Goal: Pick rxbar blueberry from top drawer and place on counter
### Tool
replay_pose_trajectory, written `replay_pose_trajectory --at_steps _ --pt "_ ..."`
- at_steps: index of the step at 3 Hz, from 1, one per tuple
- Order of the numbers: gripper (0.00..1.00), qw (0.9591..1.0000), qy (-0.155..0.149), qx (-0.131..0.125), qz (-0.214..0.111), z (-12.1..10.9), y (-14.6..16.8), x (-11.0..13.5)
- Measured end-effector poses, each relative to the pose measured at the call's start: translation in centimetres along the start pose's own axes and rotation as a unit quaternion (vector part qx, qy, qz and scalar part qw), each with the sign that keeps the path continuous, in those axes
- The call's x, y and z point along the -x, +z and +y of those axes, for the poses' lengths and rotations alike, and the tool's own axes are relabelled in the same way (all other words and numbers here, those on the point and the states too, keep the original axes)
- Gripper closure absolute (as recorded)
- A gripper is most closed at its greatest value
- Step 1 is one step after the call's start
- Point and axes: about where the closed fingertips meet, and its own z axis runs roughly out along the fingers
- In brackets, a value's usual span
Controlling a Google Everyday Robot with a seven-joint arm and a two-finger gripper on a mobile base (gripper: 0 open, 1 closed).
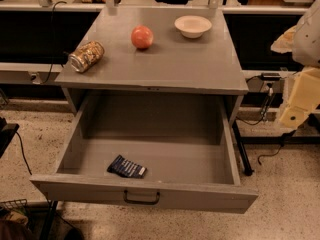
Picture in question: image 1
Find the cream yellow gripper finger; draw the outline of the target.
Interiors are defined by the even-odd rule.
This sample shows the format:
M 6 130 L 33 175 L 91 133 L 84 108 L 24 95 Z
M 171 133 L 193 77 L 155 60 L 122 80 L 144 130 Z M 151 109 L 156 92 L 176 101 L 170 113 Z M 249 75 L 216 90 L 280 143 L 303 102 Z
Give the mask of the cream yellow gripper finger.
M 297 129 L 320 105 L 320 69 L 304 67 L 294 77 L 294 83 L 279 122 Z

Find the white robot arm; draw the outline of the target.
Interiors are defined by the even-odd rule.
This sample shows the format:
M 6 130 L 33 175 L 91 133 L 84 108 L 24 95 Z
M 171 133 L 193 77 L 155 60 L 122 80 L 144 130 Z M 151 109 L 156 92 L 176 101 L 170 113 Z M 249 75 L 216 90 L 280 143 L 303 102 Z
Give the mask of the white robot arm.
M 271 45 L 276 53 L 292 53 L 303 66 L 294 83 L 279 122 L 296 130 L 320 104 L 320 0 Z

